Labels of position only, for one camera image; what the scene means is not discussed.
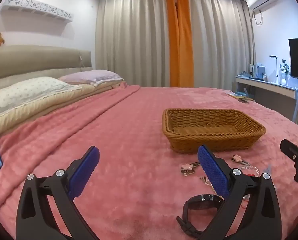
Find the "beige quilt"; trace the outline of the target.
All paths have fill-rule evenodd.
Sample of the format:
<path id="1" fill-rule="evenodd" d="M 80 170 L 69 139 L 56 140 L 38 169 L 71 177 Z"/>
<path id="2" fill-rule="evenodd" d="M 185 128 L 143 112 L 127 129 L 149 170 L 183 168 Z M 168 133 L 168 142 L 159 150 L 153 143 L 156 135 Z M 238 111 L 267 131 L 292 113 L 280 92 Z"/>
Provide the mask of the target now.
<path id="1" fill-rule="evenodd" d="M 44 116 L 81 99 L 100 94 L 125 84 L 125 81 L 106 82 L 98 86 L 81 84 L 82 89 L 80 90 L 48 96 L 14 108 L 0 115 L 0 136 L 9 133 L 11 130 L 29 120 Z"/>

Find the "lilac pillow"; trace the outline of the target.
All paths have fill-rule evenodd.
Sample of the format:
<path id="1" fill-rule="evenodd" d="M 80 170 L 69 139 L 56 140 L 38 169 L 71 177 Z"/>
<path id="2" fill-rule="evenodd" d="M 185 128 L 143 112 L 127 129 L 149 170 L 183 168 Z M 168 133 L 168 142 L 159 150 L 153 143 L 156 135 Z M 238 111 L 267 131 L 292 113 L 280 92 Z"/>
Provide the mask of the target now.
<path id="1" fill-rule="evenodd" d="M 93 86 L 98 86 L 106 82 L 124 81 L 118 74 L 103 69 L 77 72 L 62 76 L 59 80 L 71 85 L 86 84 Z"/>

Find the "white desk lamp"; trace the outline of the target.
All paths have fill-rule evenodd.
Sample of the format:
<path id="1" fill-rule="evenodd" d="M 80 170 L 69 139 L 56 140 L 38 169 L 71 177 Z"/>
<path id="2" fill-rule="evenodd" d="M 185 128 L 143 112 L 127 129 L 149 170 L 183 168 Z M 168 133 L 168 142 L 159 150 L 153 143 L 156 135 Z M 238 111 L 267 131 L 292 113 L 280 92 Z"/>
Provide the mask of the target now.
<path id="1" fill-rule="evenodd" d="M 278 64 L 277 64 L 277 56 L 275 55 L 269 55 L 270 58 L 275 59 L 275 81 L 274 83 L 278 84 L 279 79 L 279 72 L 278 72 Z"/>

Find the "pink star hair clip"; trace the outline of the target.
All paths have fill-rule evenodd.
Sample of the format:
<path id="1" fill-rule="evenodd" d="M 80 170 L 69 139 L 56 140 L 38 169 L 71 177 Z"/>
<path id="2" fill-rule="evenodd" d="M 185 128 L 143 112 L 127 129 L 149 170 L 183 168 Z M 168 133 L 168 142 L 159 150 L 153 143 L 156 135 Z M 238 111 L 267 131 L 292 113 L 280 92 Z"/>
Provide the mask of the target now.
<path id="1" fill-rule="evenodd" d="M 192 175 L 195 173 L 195 168 L 199 167 L 200 163 L 194 162 L 194 163 L 190 163 L 190 164 L 184 164 L 181 165 L 180 169 L 181 169 L 181 174 L 185 177 Z"/>
<path id="2" fill-rule="evenodd" d="M 235 163 L 239 163 L 239 164 L 242 164 L 242 165 L 245 165 L 245 166 L 250 166 L 251 164 L 248 163 L 247 161 L 245 161 L 244 159 L 241 158 L 241 156 L 235 154 L 232 158 L 231 158 L 232 161 L 234 161 Z"/>

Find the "black square pendant earring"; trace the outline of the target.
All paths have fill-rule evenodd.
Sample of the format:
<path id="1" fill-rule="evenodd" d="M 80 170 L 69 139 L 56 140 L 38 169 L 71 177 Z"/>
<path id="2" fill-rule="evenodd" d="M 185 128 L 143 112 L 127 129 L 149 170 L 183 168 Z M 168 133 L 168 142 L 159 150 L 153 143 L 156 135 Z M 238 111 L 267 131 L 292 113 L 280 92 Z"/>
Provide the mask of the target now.
<path id="1" fill-rule="evenodd" d="M 212 186 L 210 180 L 206 176 L 200 177 L 200 180 L 202 180 L 206 185 Z"/>

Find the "beige upholstered headboard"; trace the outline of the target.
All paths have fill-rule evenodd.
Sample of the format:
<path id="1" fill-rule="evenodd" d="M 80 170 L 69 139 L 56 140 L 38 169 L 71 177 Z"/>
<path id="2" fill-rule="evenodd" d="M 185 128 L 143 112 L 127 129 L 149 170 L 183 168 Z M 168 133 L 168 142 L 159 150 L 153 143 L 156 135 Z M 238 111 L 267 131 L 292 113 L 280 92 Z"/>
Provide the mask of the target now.
<path id="1" fill-rule="evenodd" d="M 91 52 L 87 50 L 34 45 L 0 47 L 0 89 L 36 77 L 57 79 L 92 69 Z"/>

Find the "white vase with plant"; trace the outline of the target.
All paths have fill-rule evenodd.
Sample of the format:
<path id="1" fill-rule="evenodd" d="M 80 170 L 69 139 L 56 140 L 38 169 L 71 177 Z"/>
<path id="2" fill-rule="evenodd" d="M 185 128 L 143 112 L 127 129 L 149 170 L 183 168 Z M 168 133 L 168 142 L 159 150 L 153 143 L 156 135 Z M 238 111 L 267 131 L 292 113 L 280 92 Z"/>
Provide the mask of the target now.
<path id="1" fill-rule="evenodd" d="M 281 85 L 287 86 L 290 79 L 290 66 L 282 59 L 280 64 L 279 82 Z"/>

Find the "pink bed blanket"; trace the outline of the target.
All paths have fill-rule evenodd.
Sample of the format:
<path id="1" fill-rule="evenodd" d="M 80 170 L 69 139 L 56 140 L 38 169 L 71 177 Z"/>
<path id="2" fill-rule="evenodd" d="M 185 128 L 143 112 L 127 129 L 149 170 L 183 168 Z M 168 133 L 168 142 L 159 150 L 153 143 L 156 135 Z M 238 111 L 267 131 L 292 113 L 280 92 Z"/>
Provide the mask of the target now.
<path id="1" fill-rule="evenodd" d="M 182 165 L 195 154 L 170 149 L 162 132 L 167 108 L 236 109 L 262 124 L 266 133 L 237 154 L 269 171 L 286 236 L 298 216 L 298 183 L 293 162 L 280 151 L 288 139 L 298 145 L 298 126 L 255 102 L 241 103 L 221 89 L 116 88 L 58 109 L 0 137 L 0 222 L 15 234 L 16 213 L 28 174 L 47 177 L 67 168 L 90 146 L 100 162 L 82 195 L 80 213 L 101 239 L 187 239 L 176 217 L 184 202 L 212 193 L 201 168 L 183 176 Z"/>

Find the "brown wicker basket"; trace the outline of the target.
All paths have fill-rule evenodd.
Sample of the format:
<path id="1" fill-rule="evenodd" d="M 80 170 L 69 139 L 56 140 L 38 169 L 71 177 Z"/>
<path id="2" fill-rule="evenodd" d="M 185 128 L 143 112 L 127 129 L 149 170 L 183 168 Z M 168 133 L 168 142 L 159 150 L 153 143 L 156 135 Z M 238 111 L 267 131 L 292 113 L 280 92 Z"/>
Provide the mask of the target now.
<path id="1" fill-rule="evenodd" d="M 247 150 L 266 133 L 259 122 L 235 109 L 169 108 L 162 114 L 162 132 L 178 153 Z"/>

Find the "white desk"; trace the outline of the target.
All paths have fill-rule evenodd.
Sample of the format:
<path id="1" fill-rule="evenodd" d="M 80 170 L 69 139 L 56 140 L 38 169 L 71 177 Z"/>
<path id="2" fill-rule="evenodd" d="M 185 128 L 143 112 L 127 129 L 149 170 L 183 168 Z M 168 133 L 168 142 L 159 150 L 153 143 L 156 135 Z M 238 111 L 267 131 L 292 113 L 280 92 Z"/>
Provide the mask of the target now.
<path id="1" fill-rule="evenodd" d="M 255 102 L 292 120 L 296 106 L 297 88 L 244 76 L 236 76 L 236 83 L 254 88 L 255 91 L 251 94 L 254 96 Z"/>

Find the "orange curtain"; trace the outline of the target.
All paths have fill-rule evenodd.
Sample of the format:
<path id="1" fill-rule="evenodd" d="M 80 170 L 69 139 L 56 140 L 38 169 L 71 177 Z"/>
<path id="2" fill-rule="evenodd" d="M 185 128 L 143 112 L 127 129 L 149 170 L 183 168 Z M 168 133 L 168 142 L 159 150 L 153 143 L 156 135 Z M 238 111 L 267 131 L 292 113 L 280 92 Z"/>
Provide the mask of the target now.
<path id="1" fill-rule="evenodd" d="M 169 29 L 169 78 L 172 87 L 194 86 L 189 0 L 166 0 Z"/>

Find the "black wristwatch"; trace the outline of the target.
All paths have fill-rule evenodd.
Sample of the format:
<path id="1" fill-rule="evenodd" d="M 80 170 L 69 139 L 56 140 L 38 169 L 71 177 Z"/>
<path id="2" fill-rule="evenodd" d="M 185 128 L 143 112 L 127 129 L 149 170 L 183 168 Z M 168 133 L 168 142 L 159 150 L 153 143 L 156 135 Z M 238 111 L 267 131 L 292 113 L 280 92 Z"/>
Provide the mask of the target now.
<path id="1" fill-rule="evenodd" d="M 223 198 L 215 194 L 196 195 L 185 202 L 182 217 L 177 216 L 176 221 L 185 234 L 199 239 L 204 232 L 198 230 L 191 222 L 191 219 L 214 216 L 224 202 Z"/>

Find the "books on desk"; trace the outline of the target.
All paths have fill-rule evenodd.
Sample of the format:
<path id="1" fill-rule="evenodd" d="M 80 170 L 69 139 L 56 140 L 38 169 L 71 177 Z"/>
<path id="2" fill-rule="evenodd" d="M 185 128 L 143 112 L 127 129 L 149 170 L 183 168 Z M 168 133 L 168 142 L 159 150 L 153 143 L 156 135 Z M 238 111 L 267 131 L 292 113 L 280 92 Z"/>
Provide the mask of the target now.
<path id="1" fill-rule="evenodd" d="M 266 81 L 265 66 L 261 63 L 249 64 L 249 78 Z"/>

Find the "grey curtains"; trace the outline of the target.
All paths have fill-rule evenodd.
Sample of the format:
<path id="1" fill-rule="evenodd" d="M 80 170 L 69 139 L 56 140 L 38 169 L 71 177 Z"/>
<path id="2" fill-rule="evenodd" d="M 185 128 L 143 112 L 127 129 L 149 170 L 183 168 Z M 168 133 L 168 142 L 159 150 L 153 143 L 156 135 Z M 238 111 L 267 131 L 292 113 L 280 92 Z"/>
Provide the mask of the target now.
<path id="1" fill-rule="evenodd" d="M 194 86 L 231 89 L 255 62 L 251 15 L 243 0 L 189 0 Z M 172 87 L 166 0 L 99 0 L 96 66 L 130 85 Z"/>

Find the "booklets on bed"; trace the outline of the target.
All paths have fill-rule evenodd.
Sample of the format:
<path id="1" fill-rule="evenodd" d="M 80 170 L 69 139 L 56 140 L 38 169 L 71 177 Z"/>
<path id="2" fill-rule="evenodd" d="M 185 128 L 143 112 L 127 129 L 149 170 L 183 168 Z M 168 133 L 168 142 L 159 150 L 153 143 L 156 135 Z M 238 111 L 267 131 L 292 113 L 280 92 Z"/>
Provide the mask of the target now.
<path id="1" fill-rule="evenodd" d="M 239 95 L 233 92 L 226 92 L 226 95 L 238 100 L 241 103 L 249 103 L 249 102 L 254 102 L 255 100 L 253 100 L 252 98 L 249 98 L 247 96 L 243 96 L 243 95 Z"/>

